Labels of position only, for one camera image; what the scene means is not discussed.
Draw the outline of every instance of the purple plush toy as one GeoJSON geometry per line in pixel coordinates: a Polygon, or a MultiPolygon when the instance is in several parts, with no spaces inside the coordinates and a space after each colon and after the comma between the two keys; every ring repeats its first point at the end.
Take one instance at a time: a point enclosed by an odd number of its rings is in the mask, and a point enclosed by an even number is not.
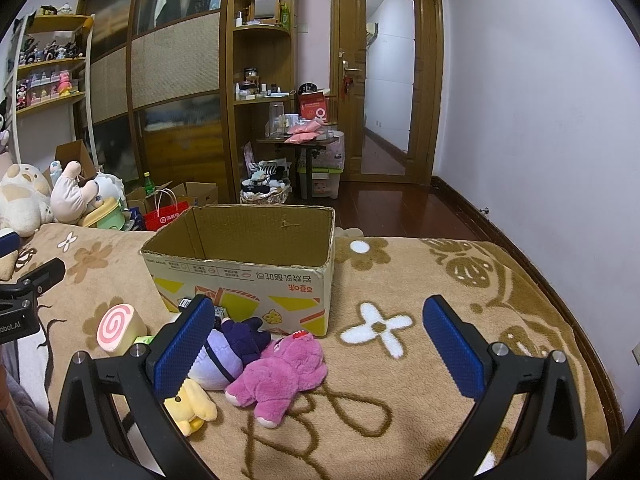
{"type": "Polygon", "coordinates": [[[220,330],[209,333],[189,371],[189,378],[204,390],[224,390],[245,366],[260,358],[270,343],[271,334],[260,332],[261,325],[259,317],[243,322],[224,319],[220,330]]]}
{"type": "Polygon", "coordinates": [[[226,388],[226,399],[241,407],[257,401],[255,420],[265,428],[275,428],[298,392],[312,390],[324,381],[323,359],[322,347],[313,335],[295,332],[271,343],[260,359],[247,365],[226,388]]]}

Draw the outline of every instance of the yellow plush toy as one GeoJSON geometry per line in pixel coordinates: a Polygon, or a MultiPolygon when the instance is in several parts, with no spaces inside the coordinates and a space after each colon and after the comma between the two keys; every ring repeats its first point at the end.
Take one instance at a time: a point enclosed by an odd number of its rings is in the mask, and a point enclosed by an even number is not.
{"type": "Polygon", "coordinates": [[[198,431],[205,420],[216,420],[215,402],[191,379],[185,379],[178,395],[164,401],[166,410],[184,436],[198,431]]]}

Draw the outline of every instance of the wall outlet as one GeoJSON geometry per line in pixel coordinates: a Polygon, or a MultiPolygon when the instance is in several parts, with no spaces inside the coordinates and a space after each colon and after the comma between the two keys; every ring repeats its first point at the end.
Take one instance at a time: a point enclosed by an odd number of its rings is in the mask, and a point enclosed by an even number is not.
{"type": "Polygon", "coordinates": [[[640,366],[640,343],[636,345],[636,347],[631,351],[631,353],[634,355],[634,358],[636,359],[636,363],[638,363],[638,366],[640,366]]]}

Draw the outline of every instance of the pink teddy bear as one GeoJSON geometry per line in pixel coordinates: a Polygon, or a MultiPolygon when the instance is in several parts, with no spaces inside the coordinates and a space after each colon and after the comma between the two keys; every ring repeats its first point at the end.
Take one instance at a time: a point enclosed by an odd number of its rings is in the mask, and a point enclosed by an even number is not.
{"type": "Polygon", "coordinates": [[[326,377],[324,352],[309,332],[295,332],[274,341],[260,359],[249,363],[225,390],[234,406],[245,407],[257,401],[256,421],[275,428],[298,392],[318,387],[326,377]]]}

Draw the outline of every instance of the woven panel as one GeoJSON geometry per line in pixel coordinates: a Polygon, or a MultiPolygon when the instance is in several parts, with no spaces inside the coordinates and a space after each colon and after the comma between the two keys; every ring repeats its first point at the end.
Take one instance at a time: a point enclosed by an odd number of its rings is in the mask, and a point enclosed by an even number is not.
{"type": "Polygon", "coordinates": [[[98,123],[127,111],[125,47],[90,65],[91,114],[98,123]]]}
{"type": "Polygon", "coordinates": [[[206,14],[137,38],[131,50],[133,107],[220,88],[220,14],[206,14]]]}

